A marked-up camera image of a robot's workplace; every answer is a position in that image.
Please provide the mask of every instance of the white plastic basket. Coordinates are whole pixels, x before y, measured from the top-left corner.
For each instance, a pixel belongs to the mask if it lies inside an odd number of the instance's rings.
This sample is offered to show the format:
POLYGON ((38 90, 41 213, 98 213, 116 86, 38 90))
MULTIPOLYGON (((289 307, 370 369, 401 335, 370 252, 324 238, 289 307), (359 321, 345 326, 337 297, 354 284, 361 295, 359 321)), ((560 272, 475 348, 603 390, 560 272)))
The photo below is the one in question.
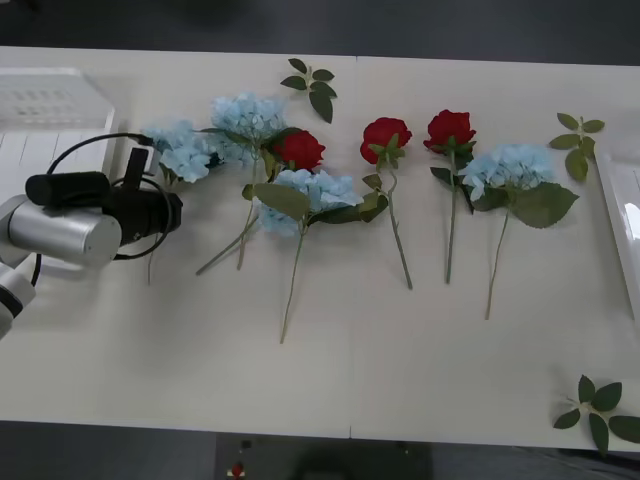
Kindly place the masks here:
MULTIPOLYGON (((82 140, 110 133, 115 108, 78 70, 0 68, 0 203, 82 140)), ((87 145, 56 172, 109 174, 108 142, 87 145)))

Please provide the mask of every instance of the green leaf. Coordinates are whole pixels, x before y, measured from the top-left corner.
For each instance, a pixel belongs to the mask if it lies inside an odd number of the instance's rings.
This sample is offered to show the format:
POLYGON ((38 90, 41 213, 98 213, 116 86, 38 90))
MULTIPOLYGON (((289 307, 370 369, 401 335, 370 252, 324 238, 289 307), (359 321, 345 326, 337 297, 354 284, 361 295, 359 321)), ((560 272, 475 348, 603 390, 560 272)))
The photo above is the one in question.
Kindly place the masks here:
MULTIPOLYGON (((448 168, 440 168, 440 167, 431 167, 431 174, 444 183, 449 190, 451 190, 451 170, 448 168)), ((453 184, 456 187, 460 186, 460 177, 457 175, 453 176, 453 184)))
POLYGON ((311 90, 314 92, 324 93, 329 98, 338 98, 338 94, 335 90, 324 82, 313 82, 311 84, 311 90))
POLYGON ((225 130, 224 128, 205 128, 204 130, 200 130, 202 133, 220 133, 225 135, 229 140, 234 143, 238 143, 240 145, 246 144, 250 145, 251 140, 247 137, 240 135, 239 133, 231 132, 229 130, 225 130))
POLYGON ((578 420, 580 420, 580 410, 576 408, 575 410, 571 410, 569 413, 560 415, 556 420, 556 423, 553 424, 553 428, 566 430, 567 428, 575 426, 575 424, 578 423, 578 420))
POLYGON ((253 194, 267 207, 274 208, 295 221, 309 211, 309 197, 293 188, 273 183, 259 183, 253 187, 253 194))
POLYGON ((580 145, 580 149, 582 150, 582 153, 584 153, 584 156, 589 160, 596 159, 596 142, 593 140, 593 138, 584 137, 582 139, 582 145, 580 145))
POLYGON ((463 143, 462 145, 458 145, 456 150, 459 151, 459 152, 470 152, 471 150, 473 150, 473 146, 476 143, 478 143, 478 142, 473 141, 473 142, 463 143))
POLYGON ((562 125, 567 127, 569 130, 576 131, 578 129, 578 127, 580 126, 578 121, 575 118, 573 118, 571 115, 569 115, 568 113, 558 113, 557 115, 558 115, 558 121, 562 125))
POLYGON ((374 218, 380 215, 389 205, 389 200, 384 195, 378 195, 378 206, 374 210, 360 212, 360 220, 364 223, 370 223, 374 218))
POLYGON ((299 58, 290 58, 289 63, 293 68, 298 70, 300 73, 307 73, 307 66, 299 58))
POLYGON ((325 212, 313 215, 309 220, 308 225, 313 225, 316 222, 329 223, 332 225, 340 225, 342 223, 351 223, 360 221, 360 212, 358 206, 355 207, 340 207, 333 210, 327 210, 325 212))
POLYGON ((276 145, 282 145, 282 143, 284 142, 284 139, 287 138, 289 135, 293 135, 294 133, 300 133, 300 132, 302 132, 302 129, 298 127, 284 128, 280 130, 278 133, 276 133, 275 135, 272 135, 270 138, 268 138, 262 144, 262 146, 273 153, 273 147, 275 147, 276 145))
POLYGON ((369 144, 369 150, 373 150, 376 155, 384 153, 384 147, 382 145, 374 145, 373 143, 369 144))
POLYGON ((285 78, 280 82, 280 85, 284 85, 285 87, 295 88, 296 90, 306 90, 307 82, 304 81, 299 75, 292 75, 291 77, 285 78))
POLYGON ((318 115, 320 115, 325 122, 331 123, 333 120, 333 105, 331 104, 329 95, 322 92, 310 92, 309 100, 311 101, 313 109, 318 112, 318 115))
POLYGON ((376 188, 382 188, 382 179, 380 178, 380 175, 378 175, 377 173, 372 173, 371 175, 367 175, 362 179, 362 181, 366 183, 369 186, 369 188, 372 188, 373 190, 375 190, 376 188))
POLYGON ((333 73, 331 73, 329 70, 316 70, 315 72, 313 72, 313 79, 314 80, 320 80, 322 82, 328 82, 330 80, 333 80, 334 75, 333 73))
POLYGON ((400 135, 398 135, 397 133, 394 133, 391 136, 391 139, 389 140, 389 143, 387 143, 387 150, 392 151, 395 150, 396 148, 398 148, 398 140, 400 139, 400 135))
POLYGON ((591 406, 599 412, 609 412, 618 406, 622 398, 622 383, 615 382, 598 389, 591 406))
POLYGON ((549 146, 556 150, 568 150, 578 145, 578 143, 580 143, 580 135, 577 133, 568 133, 551 140, 549 146))
POLYGON ((584 158, 584 153, 579 148, 574 148, 567 154, 567 158, 564 161, 564 165, 567 168, 567 172, 571 178, 577 182, 584 182, 587 178, 587 172, 589 171, 589 164, 587 159, 584 158))
POLYGON ((589 120, 582 124, 582 130, 585 133, 597 133, 604 128, 604 122, 602 120, 589 120))
POLYGON ((580 400, 580 403, 590 402, 595 394, 596 386, 589 377, 582 375, 578 383, 578 400, 580 400))
POLYGON ((547 228, 559 222, 577 199, 576 194, 557 183, 543 182, 530 190, 514 192, 509 208, 524 224, 547 228))
POLYGON ((253 200, 253 185, 249 183, 244 186, 242 189, 242 198, 249 201, 253 200))
POLYGON ((589 426, 591 427, 591 436, 598 447, 600 455, 605 457, 609 450, 609 429, 607 423, 602 417, 596 413, 589 414, 589 426))
POLYGON ((473 160, 473 153, 471 153, 470 151, 459 151, 456 150, 456 156, 455 156, 455 164, 456 164, 456 169, 462 170, 464 167, 466 167, 467 165, 469 165, 469 163, 471 162, 471 160, 473 160))
POLYGON ((316 222, 329 223, 332 225, 340 225, 343 223, 359 221, 369 223, 378 215, 380 215, 380 213, 382 213, 384 209, 387 208, 388 204, 389 202, 387 200, 387 197, 385 197, 384 195, 378 195, 377 205, 374 209, 361 211, 360 205, 356 205, 354 207, 336 208, 334 210, 328 210, 326 212, 321 212, 313 215, 309 220, 309 225, 313 225, 316 222))
POLYGON ((367 193, 364 197, 364 202, 358 204, 358 211, 360 214, 374 210, 378 206, 378 193, 367 193))
POLYGON ((473 202, 473 207, 480 212, 488 212, 496 208, 506 207, 509 203, 509 196, 504 190, 497 188, 484 188, 484 195, 473 202))
POLYGON ((640 418, 616 415, 609 419, 609 428, 616 437, 627 442, 640 443, 640 418))

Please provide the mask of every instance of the black cable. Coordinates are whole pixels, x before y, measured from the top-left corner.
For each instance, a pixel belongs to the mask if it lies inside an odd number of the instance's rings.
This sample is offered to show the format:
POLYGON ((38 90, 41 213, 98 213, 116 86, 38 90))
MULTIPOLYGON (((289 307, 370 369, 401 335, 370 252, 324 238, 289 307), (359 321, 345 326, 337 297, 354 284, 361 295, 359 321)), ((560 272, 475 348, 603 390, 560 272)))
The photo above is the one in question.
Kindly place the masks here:
POLYGON ((38 283, 38 278, 40 278, 40 270, 42 269, 42 255, 39 253, 36 255, 36 264, 33 267, 33 275, 31 276, 31 285, 34 287, 36 283, 38 283))
POLYGON ((82 141, 80 143, 77 143, 73 147, 71 147, 68 150, 62 152, 62 154, 60 154, 60 156, 58 158, 56 158, 53 161, 53 163, 51 163, 51 165, 49 165, 49 169, 47 170, 47 175, 51 175, 62 160, 67 158, 69 155, 71 155, 73 152, 75 152, 79 148, 82 148, 85 145, 89 145, 90 143, 99 142, 101 140, 108 140, 110 138, 121 138, 121 137, 126 137, 126 138, 130 138, 132 140, 136 140, 140 145, 145 146, 145 147, 150 147, 150 146, 153 145, 153 140, 152 139, 150 139, 149 137, 147 137, 145 135, 142 135, 140 133, 124 132, 124 133, 108 133, 106 135, 98 135, 97 137, 88 138, 87 140, 84 140, 84 141, 82 141))
MULTIPOLYGON (((167 224, 164 227, 164 231, 162 232, 162 235, 160 235, 160 238, 158 239, 158 241, 155 242, 153 245, 151 245, 151 247, 147 248, 144 252, 136 253, 135 255, 124 255, 124 254, 118 253, 114 257, 114 260, 135 260, 137 258, 142 258, 146 255, 149 255, 156 248, 158 248, 162 244, 162 242, 165 241, 165 239, 169 235, 169 232, 171 232, 171 225, 173 224, 173 209, 171 208, 171 201, 169 200, 169 195, 167 195, 167 192, 165 192, 165 190, 153 180, 149 180, 148 178, 141 178, 140 181, 144 183, 148 183, 149 185, 153 186, 156 190, 158 190, 158 192, 160 192, 160 195, 162 195, 162 198, 164 199, 164 203, 167 206, 167 224)), ((124 177, 114 181, 111 184, 111 186, 115 187, 116 185, 122 182, 124 182, 124 177)))
MULTIPOLYGON (((75 152, 76 150, 78 150, 79 148, 84 147, 85 145, 89 145, 90 143, 95 143, 95 142, 100 142, 102 140, 108 140, 110 138, 130 138, 132 140, 136 140, 140 145, 145 146, 145 147, 150 147, 153 146, 153 140, 145 135, 142 135, 140 133, 129 133, 129 132, 123 132, 123 133, 108 133, 106 135, 98 135, 97 137, 91 137, 88 138, 87 140, 84 140, 80 143, 75 144, 74 146, 68 148, 67 150, 65 150, 64 152, 62 152, 58 158, 56 158, 51 165, 49 165, 49 168, 47 169, 47 175, 51 175, 55 169, 57 168, 57 166, 60 164, 60 162, 62 162, 62 160, 64 160, 65 158, 67 158, 69 155, 71 155, 73 152, 75 152)), ((169 199, 166 196, 166 194, 164 193, 164 190, 160 189, 161 193, 164 194, 165 196, 165 200, 167 201, 167 206, 169 207, 169 217, 168 218, 172 218, 171 216, 171 204, 169 203, 169 199)), ((41 254, 37 254, 36 255, 36 264, 33 267, 33 276, 31 277, 31 285, 33 285, 34 287, 36 286, 36 283, 38 283, 38 279, 40 278, 40 270, 42 269, 42 255, 41 254)))

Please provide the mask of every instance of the silver cylinder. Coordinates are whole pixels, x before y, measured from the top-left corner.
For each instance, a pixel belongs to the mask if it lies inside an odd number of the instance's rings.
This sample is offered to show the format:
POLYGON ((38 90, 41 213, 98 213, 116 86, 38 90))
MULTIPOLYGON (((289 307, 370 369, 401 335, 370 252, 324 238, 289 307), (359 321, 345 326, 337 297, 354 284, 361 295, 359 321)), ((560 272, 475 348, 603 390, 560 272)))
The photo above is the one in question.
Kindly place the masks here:
POLYGON ((115 257, 122 231, 115 218, 94 210, 49 210, 26 201, 9 222, 16 247, 79 265, 102 267, 115 257))

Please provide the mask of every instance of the red rose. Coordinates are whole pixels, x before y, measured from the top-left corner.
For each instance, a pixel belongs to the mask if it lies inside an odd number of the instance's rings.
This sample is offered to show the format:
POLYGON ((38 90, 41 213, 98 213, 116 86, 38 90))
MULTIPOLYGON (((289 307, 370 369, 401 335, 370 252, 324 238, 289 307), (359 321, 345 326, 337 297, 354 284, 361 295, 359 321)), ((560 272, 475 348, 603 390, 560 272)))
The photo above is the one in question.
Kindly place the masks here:
POLYGON ((464 145, 476 134, 475 130, 471 130, 469 112, 454 113, 449 110, 436 115, 431 120, 428 131, 431 138, 424 141, 424 146, 436 153, 442 153, 442 150, 433 147, 447 145, 452 136, 456 138, 456 145, 464 145))
POLYGON ((386 147, 394 134, 398 134, 398 148, 404 147, 411 138, 411 132, 407 125, 398 118, 382 117, 369 124, 364 129, 364 141, 360 147, 360 154, 372 164, 378 163, 378 154, 369 148, 369 145, 386 147))
POLYGON ((283 145, 276 145, 273 149, 287 165, 293 161, 296 170, 311 170, 320 165, 322 152, 326 148, 306 130, 292 133, 282 143, 283 145))

